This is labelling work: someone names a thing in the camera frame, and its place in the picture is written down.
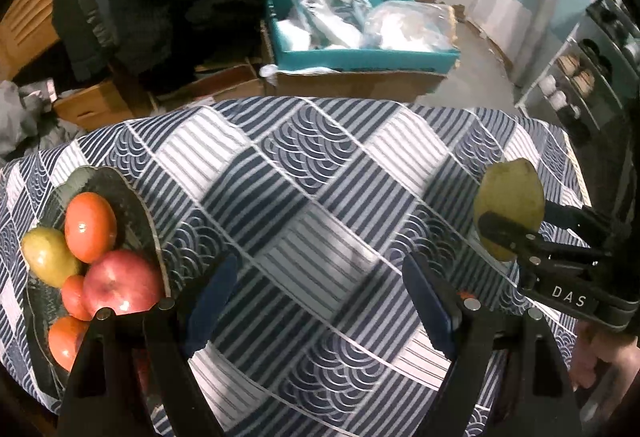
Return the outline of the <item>right hand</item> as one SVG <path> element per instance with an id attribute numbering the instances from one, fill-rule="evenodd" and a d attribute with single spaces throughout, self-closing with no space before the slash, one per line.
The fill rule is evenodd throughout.
<path id="1" fill-rule="evenodd" d="M 579 321 L 576 343 L 570 361 L 570 380 L 574 387 L 591 388 L 597 381 L 599 361 L 616 372 L 614 393 L 624 395 L 639 372 L 638 337 L 613 333 L 598 325 Z"/>

